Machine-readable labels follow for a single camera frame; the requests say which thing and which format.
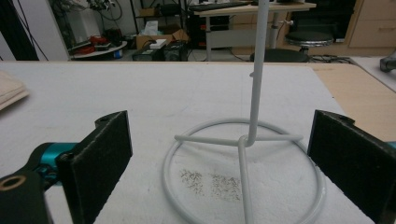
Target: cable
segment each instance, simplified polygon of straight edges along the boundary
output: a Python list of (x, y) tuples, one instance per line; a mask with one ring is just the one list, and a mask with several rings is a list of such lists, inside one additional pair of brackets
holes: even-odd
[(189, 60), (189, 58), (190, 58), (190, 54), (192, 53), (192, 49), (190, 49), (190, 52), (187, 54), (187, 61)]
[(285, 25), (285, 22), (282, 22), (282, 24), (280, 25), (280, 28), (279, 28), (279, 30), (277, 31), (277, 35), (276, 35), (276, 40), (278, 40), (279, 39), (279, 34), (280, 34), (280, 31), (282, 30), (282, 28), (283, 28), (283, 26)]
[(20, 14), (18, 13), (17, 9), (14, 7), (14, 4), (12, 3), (11, 0), (8, 0), (8, 2), (12, 5), (13, 9), (15, 10), (15, 13), (17, 14), (18, 18), (20, 19), (23, 27), (27, 30), (27, 32), (29, 33), (29, 36), (32, 37), (34, 43), (36, 44), (36, 46), (38, 47), (38, 49), (40, 50), (41, 54), (44, 56), (44, 58), (48, 61), (49, 59), (47, 58), (47, 55), (44, 53), (44, 51), (40, 48), (40, 46), (38, 45), (37, 41), (35, 41), (35, 38), (33, 37), (32, 33), (30, 33), (28, 26), (25, 24), (25, 22), (22, 20)]
[(116, 24), (117, 28), (120, 30), (119, 25), (117, 24), (117, 20), (114, 19), (114, 15), (113, 15), (113, 8), (110, 8), (110, 16), (111, 19), (114, 21), (114, 23)]
[(241, 60), (242, 62), (245, 62), (245, 63), (248, 63), (248, 62), (249, 62), (249, 60), (245, 60), (245, 59), (243, 59), (243, 58), (240, 58), (240, 57), (236, 56), (236, 55), (233, 53), (232, 48), (227, 48), (227, 50), (230, 51), (230, 53), (231, 53), (236, 59), (239, 59), (239, 60)]
[[(200, 125), (197, 125), (186, 132), (183, 133), (183, 135), (191, 136), (194, 133), (197, 133), (201, 131), (202, 129), (215, 126), (215, 125), (220, 125), (220, 124), (227, 124), (227, 123), (246, 123), (249, 124), (250, 120), (249, 119), (217, 119), (213, 121), (209, 121)], [(288, 132), (282, 130), (281, 128), (276, 127), (275, 125), (263, 122), (263, 121), (258, 121), (258, 126), (261, 126), (263, 128), (267, 128), (269, 130), (272, 130), (276, 133), (279, 134), (289, 134)], [(306, 156), (306, 147), (304, 144), (302, 144), (300, 141), (293, 141), (293, 143), (305, 154)], [(177, 199), (176, 194), (173, 192), (171, 184), (170, 184), (170, 165), (171, 161), (176, 154), (176, 151), (178, 148), (181, 146), (182, 142), (181, 141), (176, 141), (168, 150), (168, 153), (166, 154), (166, 157), (163, 161), (163, 173), (162, 173), (162, 183), (163, 183), (163, 190), (165, 192), (165, 195), (167, 199), (169, 200), (170, 204), (177, 210), (177, 212), (185, 218), (189, 223), (204, 223), (200, 218), (196, 217), (192, 213), (189, 212), (189, 210)], [(315, 200), (313, 204), (311, 205), (310, 210), (304, 214), (303, 218), (298, 222), (300, 224), (308, 224), (308, 223), (314, 223), (315, 220), (318, 217), (318, 214), (322, 210), (322, 205), (325, 200), (326, 196), (326, 184), (325, 184), (325, 179), (322, 174), (322, 172), (319, 170), (319, 168), (311, 162), (312, 168), (315, 170), (316, 174), (316, 180), (317, 180), (317, 192), (315, 196)]]
[(106, 30), (105, 21), (103, 20), (103, 15), (102, 14), (99, 14), (99, 15), (100, 15), (100, 18), (101, 18), (101, 21), (102, 21), (102, 33), (104, 34), (105, 30)]
[(26, 30), (27, 30), (27, 32), (29, 33), (30, 43), (32, 44), (33, 50), (35, 51), (35, 43), (33, 42), (33, 36), (32, 36), (32, 34), (30, 33), (29, 23), (28, 23), (27, 20), (26, 20), (26, 16), (25, 16), (25, 14), (24, 14), (24, 11), (23, 11), (23, 8), (22, 8), (22, 5), (21, 5), (20, 0), (18, 0), (17, 2), (18, 2), (18, 5), (20, 6), (20, 9), (21, 9), (21, 12), (22, 12), (22, 16), (23, 16), (23, 18), (24, 18), (24, 21), (26, 22)]
[(351, 63), (352, 61), (348, 57), (339, 57), (335, 55), (312, 55), (310, 59), (311, 63)]
[(120, 15), (119, 15), (116, 19), (114, 19), (114, 18), (109, 18), (109, 17), (105, 16), (105, 15), (102, 13), (102, 11), (97, 11), (97, 12), (98, 12), (99, 14), (101, 14), (105, 19), (107, 19), (107, 20), (109, 20), (109, 21), (118, 21), (119, 19), (121, 19), (123, 12), (122, 12), (122, 7), (121, 7), (119, 1), (118, 1), (118, 0), (115, 0), (115, 1), (116, 1), (117, 5), (119, 5), (119, 9), (120, 9)]
[(197, 58), (195, 57), (195, 54), (194, 54), (194, 52), (193, 52), (193, 49), (191, 50), (190, 53), (192, 53), (192, 57), (194, 57), (195, 62), (206, 62), (206, 57), (205, 57), (203, 60), (201, 60), (201, 61), (197, 61)]

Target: black foam pad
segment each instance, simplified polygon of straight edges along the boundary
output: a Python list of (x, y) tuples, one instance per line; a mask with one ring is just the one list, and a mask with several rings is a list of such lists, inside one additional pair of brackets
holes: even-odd
[(74, 223), (95, 221), (132, 157), (126, 111), (95, 123), (92, 133), (56, 159)]
[(316, 111), (308, 155), (375, 223), (394, 223), (396, 149), (355, 127), (354, 120)]

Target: cardboard box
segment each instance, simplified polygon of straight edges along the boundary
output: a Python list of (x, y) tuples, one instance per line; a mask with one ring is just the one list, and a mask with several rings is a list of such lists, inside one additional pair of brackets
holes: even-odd
[(166, 39), (166, 44), (169, 44), (172, 40), (184, 40), (186, 42), (190, 40), (190, 37), (178, 25), (163, 26), (159, 27), (158, 30), (163, 31), (163, 35), (137, 35), (136, 48), (142, 49), (150, 40)]
[(232, 47), (231, 52), (234, 55), (250, 55), (254, 53), (254, 46), (250, 47)]
[(150, 17), (157, 15), (158, 15), (158, 9), (155, 7), (142, 8), (139, 10), (139, 16), (141, 17)]

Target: desk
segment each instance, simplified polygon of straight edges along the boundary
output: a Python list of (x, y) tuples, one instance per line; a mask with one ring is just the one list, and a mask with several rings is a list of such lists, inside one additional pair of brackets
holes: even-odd
[(358, 64), (362, 69), (367, 71), (381, 83), (396, 92), (396, 70), (385, 73), (379, 69), (380, 60), (387, 56), (381, 57), (351, 57), (350, 59)]
[[(94, 120), (128, 111), (134, 156), (96, 223), (186, 223), (161, 185), (163, 158), (174, 135), (204, 121), (247, 118), (249, 113), (252, 63), (2, 62), (0, 67), (30, 92), (0, 111), (0, 176), (19, 169), (41, 143), (78, 142), (94, 129)], [(264, 66), (259, 118), (302, 134), (307, 144), (314, 109), (320, 108), (346, 113), (369, 133), (394, 140), (394, 102), (394, 92), (357, 66), (271, 64)], [(205, 133), (240, 136), (246, 127)], [(210, 189), (193, 192), (180, 178), (183, 172), (199, 173), (203, 188), (211, 186), (213, 174), (237, 180), (236, 149), (197, 146), (187, 144), (175, 157), (172, 169), (180, 198), (207, 223), (243, 223), (237, 198), (219, 198)], [(313, 197), (306, 157), (287, 144), (280, 147), (255, 144), (247, 152), (256, 223), (294, 223)], [(318, 224), (372, 223), (330, 180), (327, 185)], [(62, 188), (52, 187), (46, 196), (55, 223), (71, 223)]]
[[(276, 47), (276, 34), (278, 27), (279, 12), (285, 11), (305, 11), (309, 8), (315, 7), (316, 4), (312, 3), (270, 3), (269, 11), (274, 12), (273, 24), (270, 30), (270, 48)], [(205, 17), (206, 21), (206, 56), (207, 60), (211, 61), (212, 48), (224, 47), (243, 47), (248, 45), (255, 45), (256, 30), (227, 30), (227, 31), (211, 31), (210, 30), (210, 17), (216, 16), (232, 16), (243, 14), (256, 14), (258, 11), (257, 6), (243, 6), (243, 7), (230, 7), (216, 10), (194, 12), (195, 15)]]

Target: vertical rod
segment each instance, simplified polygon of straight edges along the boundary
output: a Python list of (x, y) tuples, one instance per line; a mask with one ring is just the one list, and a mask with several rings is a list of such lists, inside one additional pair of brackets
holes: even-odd
[(210, 38), (212, 37), (210, 34), (210, 17), (205, 17), (206, 18), (206, 60), (208, 62), (212, 61), (212, 43)]
[(242, 201), (244, 203), (245, 223), (253, 224), (253, 205), (250, 197), (250, 186), (248, 183), (248, 163), (245, 143), (247, 136), (244, 135), (239, 138), (238, 142), (238, 154), (239, 154), (239, 171), (241, 173), (242, 183)]
[(262, 91), (262, 66), (265, 53), (265, 37), (267, 35), (267, 22), (269, 0), (260, 0), (259, 13), (257, 16), (256, 48), (254, 55), (253, 86), (251, 93), (250, 124), (248, 132), (247, 147), (254, 144), (257, 135), (257, 124), (259, 120), (260, 93)]
[(270, 30), (270, 49), (275, 49), (276, 48), (276, 36), (277, 36), (277, 31), (279, 29), (278, 24), (278, 20), (279, 20), (279, 13), (278, 12), (274, 12), (274, 17), (273, 17), (273, 22), (271, 25), (271, 30)]

